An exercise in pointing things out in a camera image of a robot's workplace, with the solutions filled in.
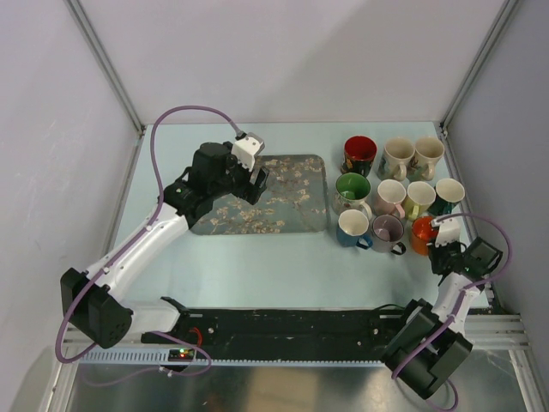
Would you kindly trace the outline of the orange mug black handle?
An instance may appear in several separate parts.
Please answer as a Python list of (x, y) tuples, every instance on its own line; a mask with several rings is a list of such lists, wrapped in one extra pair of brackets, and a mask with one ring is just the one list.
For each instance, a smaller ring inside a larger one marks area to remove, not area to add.
[(419, 217), (412, 223), (410, 229), (410, 246), (421, 256), (428, 255), (428, 245), (437, 237), (438, 229), (431, 225), (432, 220), (432, 216)]

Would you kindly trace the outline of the dark green faceted mug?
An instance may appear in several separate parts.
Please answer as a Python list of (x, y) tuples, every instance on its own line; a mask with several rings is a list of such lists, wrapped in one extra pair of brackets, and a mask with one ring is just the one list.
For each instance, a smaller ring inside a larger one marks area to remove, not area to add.
[(440, 179), (435, 185), (436, 199), (428, 209), (433, 216), (448, 215), (465, 197), (463, 185), (452, 178)]

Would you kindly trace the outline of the yellow faceted mug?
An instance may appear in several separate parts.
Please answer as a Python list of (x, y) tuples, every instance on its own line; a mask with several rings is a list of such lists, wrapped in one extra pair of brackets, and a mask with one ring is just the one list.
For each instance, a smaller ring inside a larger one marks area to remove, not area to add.
[(436, 200), (435, 189), (426, 182), (412, 182), (402, 204), (405, 218), (413, 221), (424, 214)]

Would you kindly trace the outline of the lilac mug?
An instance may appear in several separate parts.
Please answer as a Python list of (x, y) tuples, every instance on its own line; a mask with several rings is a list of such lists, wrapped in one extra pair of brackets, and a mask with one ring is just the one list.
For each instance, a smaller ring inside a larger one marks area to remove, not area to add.
[(372, 249), (376, 252), (404, 255), (407, 248), (403, 236), (404, 225), (393, 215), (379, 215), (371, 224)]

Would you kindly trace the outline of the cream mug with script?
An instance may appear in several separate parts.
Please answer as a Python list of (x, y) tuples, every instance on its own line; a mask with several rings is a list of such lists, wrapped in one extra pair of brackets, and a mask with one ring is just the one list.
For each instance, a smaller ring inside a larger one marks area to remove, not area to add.
[(333, 209), (337, 215), (350, 209), (362, 212), (368, 219), (373, 216), (370, 205), (366, 202), (371, 193), (369, 180), (358, 173), (344, 173), (335, 182)]

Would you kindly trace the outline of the pink faceted mug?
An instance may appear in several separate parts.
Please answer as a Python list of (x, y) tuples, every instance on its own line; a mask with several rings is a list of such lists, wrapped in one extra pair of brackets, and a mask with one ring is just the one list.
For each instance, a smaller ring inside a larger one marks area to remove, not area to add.
[(385, 179), (377, 187), (374, 196), (374, 212), (376, 215), (393, 215), (398, 219), (405, 217), (402, 204), (406, 198), (406, 188), (397, 180)]

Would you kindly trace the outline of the black mug orange trim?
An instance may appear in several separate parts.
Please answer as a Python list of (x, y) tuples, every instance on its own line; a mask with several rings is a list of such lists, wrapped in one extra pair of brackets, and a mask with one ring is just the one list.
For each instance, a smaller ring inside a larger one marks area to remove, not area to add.
[(352, 136), (344, 144), (342, 173), (357, 173), (364, 177), (370, 174), (377, 155), (377, 145), (368, 136)]

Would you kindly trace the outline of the blue faceted mug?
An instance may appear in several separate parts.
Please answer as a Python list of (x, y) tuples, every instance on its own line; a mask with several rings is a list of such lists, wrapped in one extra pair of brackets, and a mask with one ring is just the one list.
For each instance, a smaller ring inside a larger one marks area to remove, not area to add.
[(343, 211), (338, 218), (336, 238), (343, 247), (359, 247), (369, 250), (373, 246), (368, 235), (369, 220), (367, 216), (356, 209)]

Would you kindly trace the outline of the cream coral pattern mug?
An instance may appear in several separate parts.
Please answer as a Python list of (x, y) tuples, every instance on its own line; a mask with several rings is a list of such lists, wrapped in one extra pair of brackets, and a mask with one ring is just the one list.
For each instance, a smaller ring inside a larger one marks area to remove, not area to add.
[(411, 167), (416, 179), (431, 181), (435, 176), (437, 163), (443, 158), (444, 145), (436, 137), (421, 137), (415, 143)]

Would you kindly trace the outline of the tall cream seahorse mug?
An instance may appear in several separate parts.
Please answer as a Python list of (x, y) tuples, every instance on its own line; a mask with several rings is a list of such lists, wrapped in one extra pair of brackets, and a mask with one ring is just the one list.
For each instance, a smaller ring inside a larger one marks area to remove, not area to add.
[(407, 168), (415, 153), (414, 145), (404, 137), (390, 138), (383, 147), (383, 154), (377, 169), (381, 180), (403, 181), (407, 177)]

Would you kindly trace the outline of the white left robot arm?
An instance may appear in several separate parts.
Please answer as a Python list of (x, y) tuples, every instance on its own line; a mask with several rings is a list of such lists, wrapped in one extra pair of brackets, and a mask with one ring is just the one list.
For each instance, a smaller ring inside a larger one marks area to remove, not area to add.
[(171, 298), (130, 305), (124, 296), (132, 282), (165, 247), (209, 213), (214, 201), (232, 194), (254, 205), (264, 193), (268, 170), (254, 168), (264, 143), (254, 136), (236, 142), (206, 142), (192, 163), (164, 188), (156, 209), (122, 245), (80, 272), (61, 277), (63, 313), (101, 348), (111, 348), (128, 333), (159, 330), (171, 342), (190, 334), (183, 307)]

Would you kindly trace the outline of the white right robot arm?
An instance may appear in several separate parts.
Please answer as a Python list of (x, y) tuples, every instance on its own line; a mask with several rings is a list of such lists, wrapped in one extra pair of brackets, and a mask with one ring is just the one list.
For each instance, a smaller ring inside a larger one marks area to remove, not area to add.
[(503, 252), (481, 238), (470, 245), (428, 245), (431, 270), (442, 277), (436, 302), (412, 300), (396, 323), (396, 335), (381, 360), (393, 378), (423, 399), (430, 398), (466, 360), (473, 344), (465, 337), (469, 308), (483, 291)]

